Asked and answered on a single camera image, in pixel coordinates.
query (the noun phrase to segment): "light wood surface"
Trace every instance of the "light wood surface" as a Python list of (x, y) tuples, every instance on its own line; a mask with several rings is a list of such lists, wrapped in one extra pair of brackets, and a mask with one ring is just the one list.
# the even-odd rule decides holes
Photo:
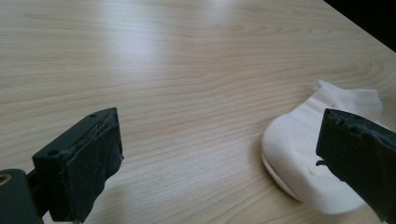
[(86, 223), (380, 223), (316, 212), (262, 165), (319, 79), (377, 89), (395, 130), (396, 54), (323, 1), (1, 0), (0, 169), (116, 106), (125, 160)]

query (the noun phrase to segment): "wood grain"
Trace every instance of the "wood grain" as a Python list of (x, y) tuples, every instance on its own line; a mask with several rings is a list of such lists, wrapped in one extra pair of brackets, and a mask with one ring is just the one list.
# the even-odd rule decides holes
[(2, 0), (0, 169), (116, 106), (125, 161), (86, 223), (380, 223), (320, 214), (262, 165), (319, 79), (377, 89), (396, 129), (396, 54), (322, 1)]

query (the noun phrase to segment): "sock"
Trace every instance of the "sock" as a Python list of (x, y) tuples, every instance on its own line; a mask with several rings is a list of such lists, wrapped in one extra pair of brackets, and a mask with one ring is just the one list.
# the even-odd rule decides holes
[(326, 166), (316, 166), (325, 108), (343, 110), (377, 122), (382, 104), (375, 90), (343, 90), (320, 81), (301, 105), (276, 118), (262, 139), (262, 161), (275, 182), (293, 198), (325, 214), (353, 211), (364, 200)]

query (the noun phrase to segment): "white object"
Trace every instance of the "white object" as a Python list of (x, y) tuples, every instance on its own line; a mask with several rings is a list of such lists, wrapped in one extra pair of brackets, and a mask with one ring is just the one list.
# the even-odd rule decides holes
[(353, 211), (364, 200), (326, 166), (316, 166), (318, 134), (325, 108), (378, 121), (382, 111), (375, 90), (343, 90), (320, 81), (303, 104), (276, 118), (262, 139), (262, 161), (276, 183), (293, 198), (325, 214)]

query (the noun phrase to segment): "screw hole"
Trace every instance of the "screw hole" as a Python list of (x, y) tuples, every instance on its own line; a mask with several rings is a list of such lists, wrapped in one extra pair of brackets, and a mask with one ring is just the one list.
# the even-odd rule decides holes
[(11, 179), (11, 175), (3, 174), (0, 175), (0, 186), (5, 185)]
[(51, 151), (49, 151), (49, 153), (48, 153), (47, 155), (49, 155), (49, 156), (56, 156), (56, 155), (58, 155), (58, 153), (59, 153), (58, 150), (51, 150)]

